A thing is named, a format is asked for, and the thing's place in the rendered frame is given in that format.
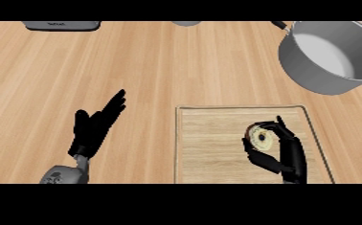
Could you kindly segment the wooden tray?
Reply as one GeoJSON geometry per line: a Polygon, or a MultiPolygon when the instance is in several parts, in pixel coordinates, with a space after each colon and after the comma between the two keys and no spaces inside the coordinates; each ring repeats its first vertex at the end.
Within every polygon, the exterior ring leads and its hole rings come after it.
{"type": "Polygon", "coordinates": [[[246,158],[242,138],[255,122],[282,118],[302,144],[307,182],[335,182],[307,108],[301,105],[180,106],[175,109],[177,184],[279,184],[282,177],[246,158]]]}

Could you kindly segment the small grey round object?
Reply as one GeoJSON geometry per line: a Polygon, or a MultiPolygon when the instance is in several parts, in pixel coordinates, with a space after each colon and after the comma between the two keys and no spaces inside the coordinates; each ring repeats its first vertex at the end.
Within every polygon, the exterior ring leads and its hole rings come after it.
{"type": "Polygon", "coordinates": [[[190,27],[200,23],[200,21],[171,21],[171,22],[181,27],[190,27]]]}

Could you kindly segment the dark grey flat appliance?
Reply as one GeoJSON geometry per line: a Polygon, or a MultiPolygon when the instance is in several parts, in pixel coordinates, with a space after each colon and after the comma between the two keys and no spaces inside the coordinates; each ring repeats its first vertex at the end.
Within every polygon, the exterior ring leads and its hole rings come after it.
{"type": "Polygon", "coordinates": [[[23,21],[25,28],[30,31],[94,31],[100,27],[100,21],[23,21]]]}

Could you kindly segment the cream and brown cupcake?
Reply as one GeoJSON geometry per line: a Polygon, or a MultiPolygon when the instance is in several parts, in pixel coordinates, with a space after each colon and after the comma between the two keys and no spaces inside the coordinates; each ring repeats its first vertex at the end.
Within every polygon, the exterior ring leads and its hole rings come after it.
{"type": "Polygon", "coordinates": [[[251,146],[258,151],[267,151],[273,146],[273,135],[271,131],[264,129],[259,125],[252,124],[246,128],[246,139],[251,143],[251,146]]]}

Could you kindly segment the grey metal pot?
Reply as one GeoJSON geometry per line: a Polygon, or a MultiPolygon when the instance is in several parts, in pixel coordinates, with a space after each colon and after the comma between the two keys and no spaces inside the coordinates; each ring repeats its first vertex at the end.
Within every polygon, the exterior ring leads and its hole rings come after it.
{"type": "Polygon", "coordinates": [[[282,21],[279,64],[293,82],[322,95],[341,95],[362,85],[362,23],[282,21]]]}

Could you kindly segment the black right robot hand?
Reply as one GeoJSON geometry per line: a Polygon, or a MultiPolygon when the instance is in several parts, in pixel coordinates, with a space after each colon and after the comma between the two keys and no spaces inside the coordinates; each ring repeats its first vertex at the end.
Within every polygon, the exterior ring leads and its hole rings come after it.
{"type": "Polygon", "coordinates": [[[276,121],[254,123],[246,129],[242,143],[249,162],[279,174],[283,184],[307,184],[307,159],[301,141],[286,128],[280,117],[276,121]],[[255,126],[261,130],[271,131],[279,137],[279,159],[262,153],[251,143],[249,132],[255,126]]]}

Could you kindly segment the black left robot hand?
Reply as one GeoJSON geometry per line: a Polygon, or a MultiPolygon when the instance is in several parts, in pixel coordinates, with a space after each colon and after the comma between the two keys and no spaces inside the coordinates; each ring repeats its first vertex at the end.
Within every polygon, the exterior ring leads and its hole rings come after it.
{"type": "Polygon", "coordinates": [[[119,90],[107,104],[93,115],[79,109],[75,112],[73,141],[67,150],[70,156],[81,155],[90,159],[103,143],[109,129],[125,108],[125,91],[119,90]]]}

